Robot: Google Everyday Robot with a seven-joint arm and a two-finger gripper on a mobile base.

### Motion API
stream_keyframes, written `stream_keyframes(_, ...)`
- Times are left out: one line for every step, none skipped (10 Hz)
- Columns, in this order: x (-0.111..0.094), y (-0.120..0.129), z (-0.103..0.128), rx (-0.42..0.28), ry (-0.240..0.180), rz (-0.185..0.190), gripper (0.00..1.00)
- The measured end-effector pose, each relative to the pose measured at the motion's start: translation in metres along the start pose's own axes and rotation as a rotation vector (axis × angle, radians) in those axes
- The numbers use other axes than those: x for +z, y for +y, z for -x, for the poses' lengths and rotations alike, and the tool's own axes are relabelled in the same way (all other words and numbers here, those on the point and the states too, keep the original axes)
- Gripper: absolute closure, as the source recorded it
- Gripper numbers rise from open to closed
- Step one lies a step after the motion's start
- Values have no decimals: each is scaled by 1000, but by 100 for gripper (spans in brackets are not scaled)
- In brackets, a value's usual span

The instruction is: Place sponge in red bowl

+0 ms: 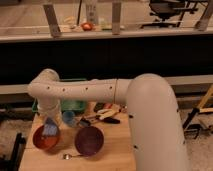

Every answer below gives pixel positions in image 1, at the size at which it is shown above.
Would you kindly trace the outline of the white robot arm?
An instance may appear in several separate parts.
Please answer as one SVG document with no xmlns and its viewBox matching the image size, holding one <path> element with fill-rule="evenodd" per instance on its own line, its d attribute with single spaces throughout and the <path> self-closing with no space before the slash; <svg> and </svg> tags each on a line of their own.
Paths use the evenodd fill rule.
<svg viewBox="0 0 213 171">
<path fill-rule="evenodd" d="M 41 114 L 58 114 L 62 99 L 121 104 L 127 107 L 136 171 L 191 171 L 175 93 L 156 74 L 133 79 L 62 82 L 42 70 L 27 87 Z"/>
</svg>

